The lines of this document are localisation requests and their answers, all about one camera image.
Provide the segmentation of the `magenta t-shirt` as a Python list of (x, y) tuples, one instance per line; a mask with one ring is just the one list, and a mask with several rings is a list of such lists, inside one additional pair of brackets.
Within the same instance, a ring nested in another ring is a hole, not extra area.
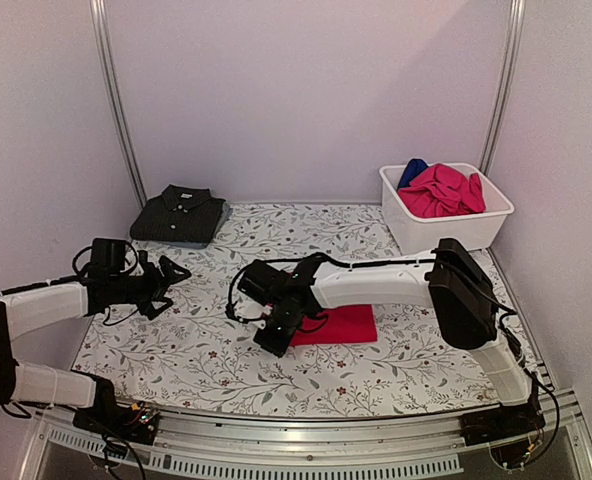
[(378, 338), (371, 305), (345, 306), (323, 311), (318, 318), (305, 317), (291, 346), (372, 343)]

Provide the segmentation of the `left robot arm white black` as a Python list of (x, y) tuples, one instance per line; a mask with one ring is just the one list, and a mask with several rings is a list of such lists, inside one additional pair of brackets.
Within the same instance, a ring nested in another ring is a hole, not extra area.
[(139, 275), (122, 260), (91, 260), (71, 277), (0, 291), (0, 406), (11, 403), (72, 407), (104, 434), (124, 426), (128, 408), (119, 405), (111, 381), (95, 375), (22, 363), (13, 342), (63, 321), (93, 317), (115, 305), (132, 305), (155, 319), (173, 302), (166, 292), (190, 278), (188, 269), (167, 257), (157, 263), (140, 251)]

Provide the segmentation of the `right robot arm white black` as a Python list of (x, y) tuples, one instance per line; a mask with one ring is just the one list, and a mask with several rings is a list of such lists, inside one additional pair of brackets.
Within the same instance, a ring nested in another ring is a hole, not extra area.
[(536, 432), (546, 421), (543, 386), (526, 368), (520, 341), (505, 319), (514, 310), (495, 296), (493, 284), (461, 243), (443, 238), (426, 256), (342, 262), (317, 252), (293, 270), (278, 260), (255, 260), (238, 283), (240, 292), (268, 308), (255, 342), (281, 357), (306, 318), (356, 305), (409, 304), (434, 310), (442, 340), (466, 352), (483, 370), (499, 404), (460, 417), (466, 444)]

